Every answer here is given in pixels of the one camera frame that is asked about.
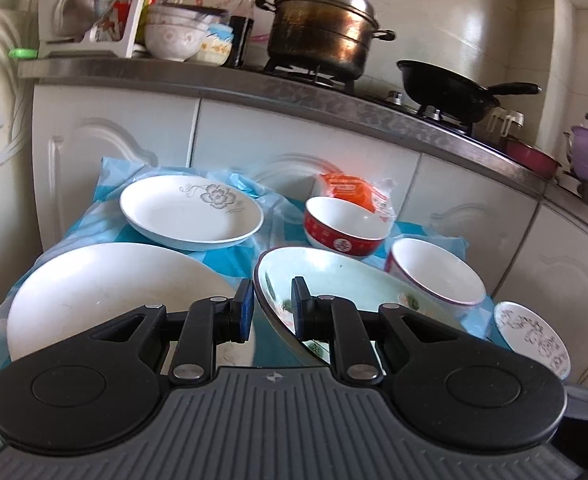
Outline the orange white plastic packet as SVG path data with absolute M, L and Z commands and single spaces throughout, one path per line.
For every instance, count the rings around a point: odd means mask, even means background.
M 377 214 L 384 222 L 391 222 L 397 216 L 392 200 L 396 182 L 390 178 L 370 182 L 362 177 L 326 172 L 316 177 L 319 195 L 346 200 Z

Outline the grey steel countertop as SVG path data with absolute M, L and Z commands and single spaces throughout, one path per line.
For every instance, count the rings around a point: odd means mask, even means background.
M 22 79 L 190 96 L 239 104 L 342 128 L 453 162 L 542 200 L 588 226 L 588 205 L 469 136 L 341 93 L 250 70 L 152 58 L 40 58 L 17 65 Z

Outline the white plate grey flower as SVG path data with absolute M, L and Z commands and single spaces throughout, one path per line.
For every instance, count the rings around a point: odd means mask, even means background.
M 250 196 L 229 185 L 184 174 L 131 183 L 120 194 L 119 207 L 137 232 L 184 252 L 241 244 L 264 222 L 262 208 Z

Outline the green floral plate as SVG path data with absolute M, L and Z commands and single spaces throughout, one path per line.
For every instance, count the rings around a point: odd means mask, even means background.
M 330 354 L 323 342 L 300 342 L 295 337 L 291 288 L 292 279 L 298 276 L 305 280 L 311 295 L 339 296 L 360 311 L 375 312 L 380 304 L 394 302 L 456 330 L 463 328 L 425 292 L 373 266 L 318 248 L 272 248 L 260 255 L 254 267 L 256 297 L 278 337 L 306 366 L 326 364 Z

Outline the white cabinet doors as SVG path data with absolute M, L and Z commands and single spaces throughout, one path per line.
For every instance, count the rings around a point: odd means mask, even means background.
M 322 172 L 392 179 L 401 220 L 465 238 L 488 292 L 545 318 L 570 352 L 571 378 L 588 386 L 588 226 L 574 200 L 541 200 L 465 165 L 249 106 L 38 84 L 32 168 L 44 247 L 90 206 L 105 157 L 236 170 L 294 200 Z

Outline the red white bowl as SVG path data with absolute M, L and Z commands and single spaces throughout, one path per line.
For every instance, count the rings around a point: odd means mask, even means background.
M 373 255 L 390 234 L 390 222 L 374 212 L 326 196 L 306 200 L 303 225 L 312 246 L 356 259 Z

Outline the white utensil rack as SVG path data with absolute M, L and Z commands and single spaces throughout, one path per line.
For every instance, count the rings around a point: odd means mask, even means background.
M 37 0 L 38 56 L 132 58 L 145 0 Z

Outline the steel ladle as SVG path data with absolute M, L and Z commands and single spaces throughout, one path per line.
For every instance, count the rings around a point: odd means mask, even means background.
M 82 38 L 104 17 L 112 0 L 60 0 L 53 15 L 53 27 L 60 38 Z

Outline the steel steamer pot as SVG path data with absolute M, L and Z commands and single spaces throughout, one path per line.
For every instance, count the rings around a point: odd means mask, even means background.
M 349 82 L 362 76 L 373 40 L 393 41 L 368 0 L 255 0 L 271 12 L 268 65 L 295 67 Z

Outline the plain white plate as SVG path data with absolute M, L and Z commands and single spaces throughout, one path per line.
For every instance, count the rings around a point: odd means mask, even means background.
M 59 255 L 18 289 L 6 324 L 16 361 L 141 306 L 189 309 L 234 288 L 203 263 L 153 245 L 106 243 Z

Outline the white clip holder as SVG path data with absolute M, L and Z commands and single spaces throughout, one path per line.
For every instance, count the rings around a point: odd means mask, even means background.
M 488 116 L 486 136 L 489 141 L 498 142 L 524 126 L 524 115 L 517 110 L 495 107 Z

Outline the black frying pan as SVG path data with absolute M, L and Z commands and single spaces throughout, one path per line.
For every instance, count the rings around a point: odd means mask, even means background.
M 424 110 L 429 106 L 464 124 L 480 122 L 491 110 L 500 107 L 500 96 L 536 96 L 541 92 L 532 82 L 504 82 L 483 87 L 452 70 L 430 63 L 397 62 L 405 94 Z

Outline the white bowl maroon rim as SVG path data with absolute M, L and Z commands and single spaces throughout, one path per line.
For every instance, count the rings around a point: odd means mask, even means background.
M 467 263 L 426 240 L 395 240 L 384 269 L 455 318 L 464 318 L 486 299 L 482 279 Z

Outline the gas stove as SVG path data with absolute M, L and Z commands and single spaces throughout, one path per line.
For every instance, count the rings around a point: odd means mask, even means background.
M 296 82 L 302 82 L 303 84 L 312 84 L 313 86 L 347 93 L 359 99 L 373 102 L 391 110 L 396 110 L 396 112 L 421 119 L 424 122 L 429 122 L 434 126 L 439 126 L 450 132 L 457 133 L 459 136 L 472 136 L 474 134 L 474 127 L 478 124 L 478 122 L 475 124 L 464 124 L 456 118 L 442 114 L 439 110 L 431 106 L 421 110 L 420 105 L 413 102 L 405 94 L 401 73 L 401 83 L 399 86 L 376 88 L 374 84 L 356 84 L 353 81 L 342 81 L 335 76 L 320 73 L 318 70 L 303 70 L 302 68 L 287 65 L 279 66 L 273 62 L 267 63 L 260 71 L 266 75 L 291 79 Z

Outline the green plastic clip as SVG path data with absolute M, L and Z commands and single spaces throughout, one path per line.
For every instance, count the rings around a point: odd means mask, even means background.
M 38 51 L 27 48 L 16 48 L 9 50 L 8 57 L 15 58 L 16 60 L 34 60 L 38 58 Z

